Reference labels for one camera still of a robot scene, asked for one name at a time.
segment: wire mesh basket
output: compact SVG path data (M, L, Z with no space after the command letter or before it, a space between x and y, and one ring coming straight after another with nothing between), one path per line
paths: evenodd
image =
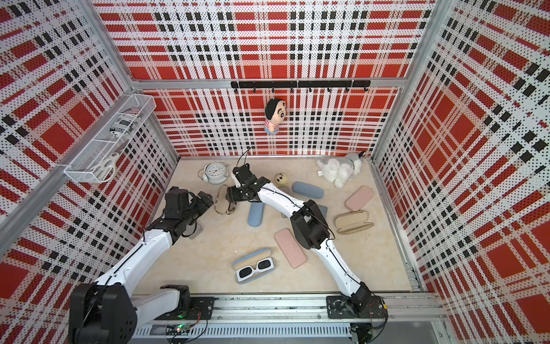
M105 174L104 166L109 162L112 166L116 166L119 153L124 151L128 142L155 107L152 96L143 94L128 96L109 122L65 168L65 174L78 183L104 183L111 180L117 169L114 168Z

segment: clock face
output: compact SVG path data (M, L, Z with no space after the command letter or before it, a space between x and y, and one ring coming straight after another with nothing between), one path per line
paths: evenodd
M219 176L222 176L226 171L226 167L224 164L220 163L220 162L215 162L213 164L210 164L207 168L206 168L206 174L209 176L209 177L219 177Z

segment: perforated wall panel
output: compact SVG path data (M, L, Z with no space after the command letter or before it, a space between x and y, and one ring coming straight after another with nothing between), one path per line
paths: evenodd
M397 88L146 90L155 114L176 151L186 155L370 153ZM287 117L276 135L265 132L265 106L287 102Z
M378 161L461 342L550 340L549 19L455 1Z
M175 163L147 123L119 162L111 182L61 187L2 257L0 342L65 342L73 288L141 238Z
M76 2L0 4L0 222L125 91Z
M93 0L136 79L403 77L435 1Z

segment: scissors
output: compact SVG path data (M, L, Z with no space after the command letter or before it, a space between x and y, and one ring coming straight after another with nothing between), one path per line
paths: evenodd
M128 141L129 140L122 142L116 151L112 152L108 157L90 169L90 172L96 176L100 183L110 181L117 174L117 161L122 151L126 148Z

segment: white sunglasses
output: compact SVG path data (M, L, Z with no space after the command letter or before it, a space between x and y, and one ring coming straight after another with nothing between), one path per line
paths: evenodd
M260 272L266 272L268 270L273 270L274 268L275 268L275 264L273 263L273 259L271 259L271 257L264 258L258 261L258 263L256 263L255 269L252 266L247 265L237 270L236 271L237 282L238 283L244 282L250 279L252 276L254 276L254 274L258 274Z

